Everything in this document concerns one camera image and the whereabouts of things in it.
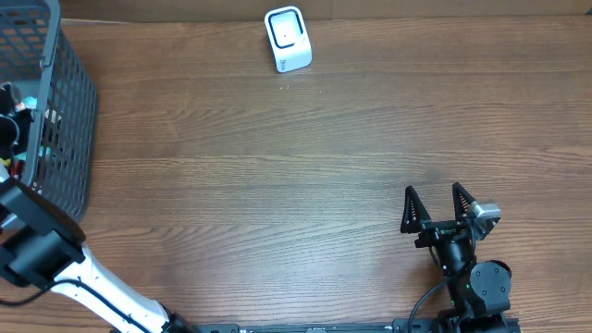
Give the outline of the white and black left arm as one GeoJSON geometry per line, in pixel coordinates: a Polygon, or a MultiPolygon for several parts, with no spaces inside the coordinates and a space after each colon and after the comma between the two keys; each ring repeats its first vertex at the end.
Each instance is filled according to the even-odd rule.
{"type": "Polygon", "coordinates": [[[18,307],[51,291],[79,302],[118,332],[195,332],[197,328],[160,302],[148,299],[105,268],[85,243],[79,224],[34,189],[8,175],[1,181],[1,218],[13,216],[23,227],[1,243],[1,277],[39,291],[18,307]]]}

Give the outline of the teal wet wipes pack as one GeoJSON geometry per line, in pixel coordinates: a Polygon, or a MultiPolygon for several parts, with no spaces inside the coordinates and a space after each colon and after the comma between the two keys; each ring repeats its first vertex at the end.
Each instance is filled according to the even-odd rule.
{"type": "Polygon", "coordinates": [[[18,104],[20,110],[30,109],[34,110],[37,108],[38,100],[35,97],[27,96],[24,97],[18,104]]]}

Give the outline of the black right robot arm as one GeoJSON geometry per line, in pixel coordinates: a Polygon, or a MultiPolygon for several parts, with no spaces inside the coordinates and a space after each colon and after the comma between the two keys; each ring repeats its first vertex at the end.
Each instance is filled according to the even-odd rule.
{"type": "Polygon", "coordinates": [[[503,262],[478,262],[476,244],[498,225],[496,203],[480,203],[460,183],[452,184],[454,218],[434,221],[412,186],[404,191],[400,232],[415,234],[414,246],[427,248],[443,280],[414,305],[401,328],[406,332],[518,332],[511,309],[512,271],[503,262]],[[447,288],[451,308],[426,325],[415,321],[421,305],[436,291],[447,288]]]}

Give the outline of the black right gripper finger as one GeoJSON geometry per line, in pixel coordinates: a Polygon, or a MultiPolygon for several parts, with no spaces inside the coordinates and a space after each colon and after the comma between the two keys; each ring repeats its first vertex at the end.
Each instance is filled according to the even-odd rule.
{"type": "Polygon", "coordinates": [[[475,198],[461,185],[460,182],[452,184],[452,198],[454,203],[455,219],[471,219],[474,214],[471,212],[471,204],[475,198]]]}
{"type": "Polygon", "coordinates": [[[413,186],[405,188],[401,233],[419,233],[431,222],[431,217],[413,186]]]}

